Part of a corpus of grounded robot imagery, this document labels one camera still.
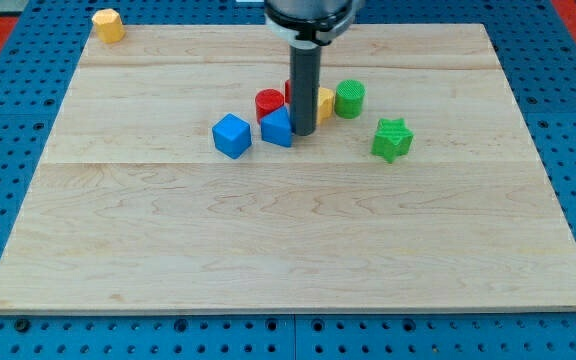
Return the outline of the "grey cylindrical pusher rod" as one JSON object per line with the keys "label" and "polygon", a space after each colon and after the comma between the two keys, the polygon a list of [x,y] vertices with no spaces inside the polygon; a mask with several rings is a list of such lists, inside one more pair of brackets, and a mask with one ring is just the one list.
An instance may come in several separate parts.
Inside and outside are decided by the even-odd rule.
{"label": "grey cylindrical pusher rod", "polygon": [[321,48],[290,48],[290,121],[296,135],[316,129]]}

